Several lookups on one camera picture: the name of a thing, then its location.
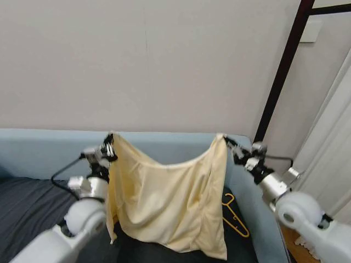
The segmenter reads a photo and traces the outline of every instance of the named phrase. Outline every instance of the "black metal frame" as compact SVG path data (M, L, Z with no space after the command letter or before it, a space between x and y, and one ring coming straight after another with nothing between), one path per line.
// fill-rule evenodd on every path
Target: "black metal frame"
M313 3L314 0L301 0L300 2L254 141L264 139L309 16L351 12L351 4L313 8Z

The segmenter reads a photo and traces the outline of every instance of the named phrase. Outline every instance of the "curtain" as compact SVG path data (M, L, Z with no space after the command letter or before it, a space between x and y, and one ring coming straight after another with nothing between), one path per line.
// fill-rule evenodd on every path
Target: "curtain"
M351 224L350 66L351 51L294 165L305 171L295 189L312 195L328 214L346 224Z

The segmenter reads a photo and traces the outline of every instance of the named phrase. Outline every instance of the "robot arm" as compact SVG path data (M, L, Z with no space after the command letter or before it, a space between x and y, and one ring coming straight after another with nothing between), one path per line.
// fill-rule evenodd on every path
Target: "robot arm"
M63 220L53 228L42 232L26 246L11 263L73 263L80 250L88 241L105 227L106 210L104 201L107 195L110 162L117 160L109 135L104 144L89 148L79 159L86 159L92 173L84 178L70 178L68 186L59 186L72 193L75 202ZM52 177L71 167L67 165Z
M234 163L243 165L263 192L263 200L287 227L296 230L314 246L323 263L351 262L351 227L328 216L310 195L291 192L290 185L299 173L290 168L283 178L264 165L267 148L261 143L252 149L240 147L234 140L225 138Z

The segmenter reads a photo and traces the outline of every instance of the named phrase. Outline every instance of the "yellow cloth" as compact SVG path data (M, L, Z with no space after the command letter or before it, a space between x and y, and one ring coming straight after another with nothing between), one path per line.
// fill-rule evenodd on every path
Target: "yellow cloth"
M190 161L162 165L118 134L118 160L110 168L106 202L107 229L114 224L143 242L155 242L177 252L202 250L227 259L222 221L222 192L227 146L222 134L210 148Z

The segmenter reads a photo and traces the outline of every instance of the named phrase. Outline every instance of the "dark gray blanket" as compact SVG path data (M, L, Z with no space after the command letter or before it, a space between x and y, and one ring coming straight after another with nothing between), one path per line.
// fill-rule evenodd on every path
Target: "dark gray blanket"
M50 180L0 179L0 262L9 262L39 233L57 224L74 201ZM232 209L242 219L236 202ZM201 251L177 253L159 244L138 241L125 235L118 224L115 229L118 239L113 245L105 228L83 248L77 262L220 262ZM228 262L257 262L251 239L242 238L225 222L224 237Z

